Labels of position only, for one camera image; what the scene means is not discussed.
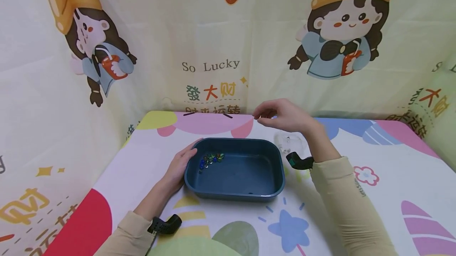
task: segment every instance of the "sleeve cuff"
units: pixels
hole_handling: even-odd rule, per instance
[[[147,229],[149,229],[151,224],[151,221],[129,211],[123,220],[120,221],[118,227],[132,235],[134,238],[139,238],[144,235],[144,233],[148,233]]]
[[[346,177],[353,174],[353,166],[346,156],[339,159],[328,160],[320,163],[314,163],[311,175],[323,180],[333,180]]]

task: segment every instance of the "forearm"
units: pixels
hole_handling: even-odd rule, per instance
[[[161,212],[171,198],[171,195],[170,188],[161,180],[155,184],[133,212],[146,220],[152,221],[155,216],[159,217],[162,214]]]
[[[94,256],[144,256],[154,239],[147,229],[152,219],[160,216],[170,196],[166,185],[157,183],[136,209],[127,213]]]
[[[340,158],[341,155],[326,134],[325,127],[319,122],[301,132],[306,138],[312,157],[316,163]]]
[[[382,220],[353,175],[353,167],[326,134],[306,137],[315,159],[315,188],[350,256],[396,255]]]

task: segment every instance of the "green shape print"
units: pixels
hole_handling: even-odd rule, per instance
[[[205,237],[187,236],[167,241],[151,249],[147,256],[241,256],[236,251]]]
[[[225,244],[242,256],[258,256],[258,235],[245,221],[234,221],[223,226],[212,238]]]

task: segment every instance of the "printed wall fabric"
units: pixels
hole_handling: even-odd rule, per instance
[[[431,82],[412,91],[409,109],[387,119],[406,123],[456,171],[456,55],[438,62],[432,72]]]
[[[455,5],[1,0],[0,254],[43,253],[150,110],[237,114],[288,97],[316,116],[402,115],[443,73]],[[446,95],[431,145],[450,134]]]

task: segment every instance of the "beige long sleeve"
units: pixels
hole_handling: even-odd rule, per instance
[[[94,256],[145,256],[153,241],[152,222],[129,211]]]
[[[312,181],[350,256],[397,255],[347,157],[314,163]]]
[[[314,163],[311,175],[348,255],[397,255],[347,157]],[[94,256],[144,256],[153,240],[147,232],[150,225],[150,221],[129,211]]]

